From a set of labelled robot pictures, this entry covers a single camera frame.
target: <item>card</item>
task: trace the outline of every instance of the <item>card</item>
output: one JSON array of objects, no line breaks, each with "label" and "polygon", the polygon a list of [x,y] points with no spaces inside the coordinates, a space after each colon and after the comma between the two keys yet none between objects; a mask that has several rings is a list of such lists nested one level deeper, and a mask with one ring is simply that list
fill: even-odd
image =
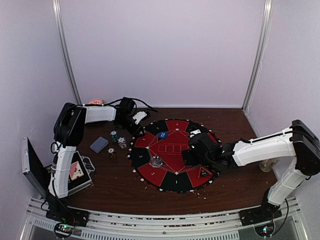
[{"label": "card", "polygon": [[78,161],[71,164],[69,174],[72,181],[85,175]]}]

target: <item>white panel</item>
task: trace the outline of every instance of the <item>white panel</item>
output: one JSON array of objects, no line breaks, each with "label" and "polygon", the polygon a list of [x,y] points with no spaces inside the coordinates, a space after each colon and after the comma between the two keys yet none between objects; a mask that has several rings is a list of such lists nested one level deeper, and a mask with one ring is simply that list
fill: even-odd
[{"label": "white panel", "polygon": [[[260,136],[301,119],[320,137],[320,1],[275,1],[270,36],[248,117]],[[286,159],[275,168],[282,175]],[[319,228],[320,175],[294,192],[311,233]]]},{"label": "white panel", "polygon": [[48,165],[54,123],[73,95],[50,0],[1,0],[0,38],[0,239],[15,240],[33,192],[21,137]]},{"label": "white panel", "polygon": [[128,96],[162,107],[241,107],[264,2],[62,0],[82,101]]}]

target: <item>brown wooden surface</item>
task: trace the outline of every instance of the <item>brown wooden surface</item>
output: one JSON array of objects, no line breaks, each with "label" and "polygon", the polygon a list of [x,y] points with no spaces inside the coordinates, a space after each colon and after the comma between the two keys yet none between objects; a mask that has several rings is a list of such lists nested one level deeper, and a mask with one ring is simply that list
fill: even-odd
[{"label": "brown wooden surface", "polygon": [[[189,119],[202,123],[221,139],[222,143],[255,138],[255,134],[240,109],[210,108],[160,108],[152,112],[151,118],[143,122],[147,125],[161,119]],[[189,193],[160,192],[139,181],[132,172],[127,159],[128,148],[120,149],[112,143],[110,132],[114,129],[111,122],[87,124],[84,138],[78,150],[81,155],[91,158],[96,168],[93,175],[94,186],[70,196],[73,207],[140,215],[174,215],[219,212],[252,207],[261,203],[264,192],[276,182],[273,172],[262,172],[257,163],[235,170],[223,172],[211,185]],[[108,148],[99,154],[90,145],[103,137],[115,147],[117,157],[109,159]],[[130,136],[125,130],[119,131],[120,137]]]}]

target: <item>poker table mat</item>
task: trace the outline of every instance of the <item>poker table mat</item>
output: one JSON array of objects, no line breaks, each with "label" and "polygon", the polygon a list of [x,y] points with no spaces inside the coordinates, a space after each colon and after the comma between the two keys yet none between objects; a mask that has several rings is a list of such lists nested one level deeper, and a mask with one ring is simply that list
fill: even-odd
[{"label": "poker table mat", "polygon": [[200,130],[217,142],[210,129],[188,119],[165,119],[144,127],[145,135],[132,138],[128,159],[139,182],[147,183],[161,192],[187,193],[212,184],[219,171],[205,166],[187,166],[182,151],[189,149],[191,132]]}]

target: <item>robotic arm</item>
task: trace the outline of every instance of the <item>robotic arm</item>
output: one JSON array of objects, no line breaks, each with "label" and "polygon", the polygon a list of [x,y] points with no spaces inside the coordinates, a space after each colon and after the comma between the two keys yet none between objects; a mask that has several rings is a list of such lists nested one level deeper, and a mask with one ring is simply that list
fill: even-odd
[{"label": "robotic arm", "polygon": [[281,157],[294,157],[282,178],[268,189],[260,207],[240,212],[242,225],[272,219],[278,215],[280,205],[300,184],[320,172],[320,144],[315,134],[300,120],[274,134],[227,143],[221,146],[206,133],[199,133],[189,140],[190,149],[182,152],[186,165],[202,164],[209,169],[225,171],[250,163]]},{"label": "robotic arm", "polygon": [[[51,150],[54,153],[54,158],[51,165],[51,179],[47,196],[52,211],[51,215],[47,214],[48,218],[55,220],[73,218],[77,225],[86,225],[87,213],[72,212],[72,209],[67,208],[66,200],[71,162],[77,146],[83,139],[85,124],[113,121],[114,125],[126,129],[132,136],[143,136],[145,131],[140,125],[140,121],[149,118],[150,113],[140,111],[132,114],[135,106],[135,101],[127,97],[123,97],[117,105],[75,105],[66,103],[63,106],[53,128],[55,142],[51,145]],[[151,111],[157,112],[152,107],[148,107]]]}]

